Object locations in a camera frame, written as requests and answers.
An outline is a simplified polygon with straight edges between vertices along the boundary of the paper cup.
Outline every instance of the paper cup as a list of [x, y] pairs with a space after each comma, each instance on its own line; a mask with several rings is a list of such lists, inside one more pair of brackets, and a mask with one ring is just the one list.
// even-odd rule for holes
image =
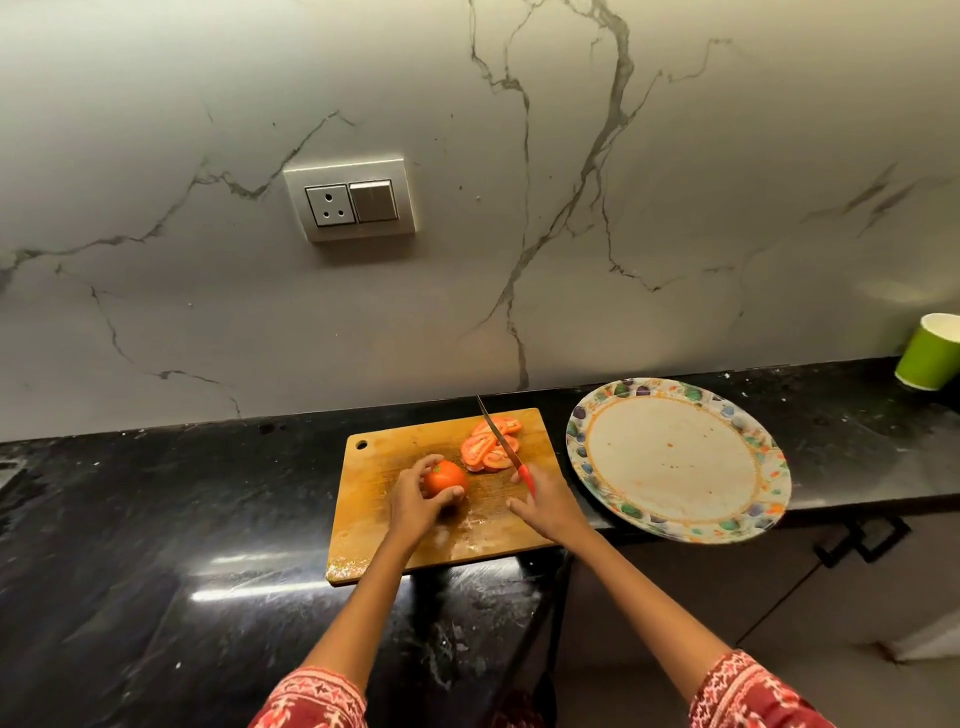
[[900, 364], [897, 379], [913, 389], [935, 392], [960, 374], [960, 316], [928, 313], [920, 320]]

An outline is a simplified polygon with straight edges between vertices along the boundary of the left hand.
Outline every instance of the left hand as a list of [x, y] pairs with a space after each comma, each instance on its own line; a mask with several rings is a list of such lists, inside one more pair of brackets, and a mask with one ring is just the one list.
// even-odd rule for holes
[[460, 486], [446, 488], [432, 498], [423, 497], [420, 491], [423, 477], [443, 459], [442, 455], [427, 455], [407, 470], [400, 471], [390, 493], [390, 529], [387, 535], [400, 539], [407, 548], [417, 547], [437, 520], [441, 508], [458, 503], [464, 497], [464, 489]]

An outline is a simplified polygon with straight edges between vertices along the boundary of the plate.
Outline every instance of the plate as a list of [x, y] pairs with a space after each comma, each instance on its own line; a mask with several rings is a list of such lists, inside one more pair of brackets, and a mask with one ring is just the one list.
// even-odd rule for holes
[[590, 392], [573, 408], [566, 451], [601, 503], [674, 541], [752, 539], [790, 500], [790, 470], [770, 433], [733, 402], [673, 379]]

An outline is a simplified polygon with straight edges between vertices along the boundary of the knife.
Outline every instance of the knife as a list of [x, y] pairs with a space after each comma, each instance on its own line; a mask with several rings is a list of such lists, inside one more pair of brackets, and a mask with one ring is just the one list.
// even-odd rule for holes
[[496, 428], [496, 425], [493, 424], [493, 420], [490, 419], [490, 413], [487, 412], [487, 408], [483, 405], [483, 400], [480, 399], [479, 395], [477, 395], [477, 403], [480, 404], [480, 411], [483, 412], [483, 419], [487, 421], [487, 425], [490, 427], [494, 437], [496, 437], [497, 442], [500, 443], [500, 447], [502, 447], [503, 451], [507, 453], [507, 457], [510, 458], [510, 462], [514, 464], [516, 471], [520, 473], [520, 477], [523, 478], [523, 482], [527, 484], [527, 488], [530, 490], [530, 495], [535, 497], [537, 495], [537, 489], [534, 487], [534, 477], [530, 475], [530, 469], [523, 464], [519, 457], [516, 456], [514, 449], [507, 444], [506, 438], [503, 436], [500, 430]]

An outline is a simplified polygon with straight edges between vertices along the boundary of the countertop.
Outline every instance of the countertop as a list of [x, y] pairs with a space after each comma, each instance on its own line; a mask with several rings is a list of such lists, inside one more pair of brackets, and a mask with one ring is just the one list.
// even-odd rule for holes
[[[954, 395], [893, 360], [684, 376], [786, 452], [784, 525], [960, 508]], [[538, 407], [558, 459], [591, 386]], [[0, 725], [244, 726], [332, 621], [324, 581], [347, 437], [475, 415], [472, 398], [0, 445]], [[0, 484], [13, 469], [0, 470]], [[590, 522], [641, 538], [576, 486]], [[372, 726], [482, 723], [564, 579], [556, 548], [406, 576], [369, 689]]]

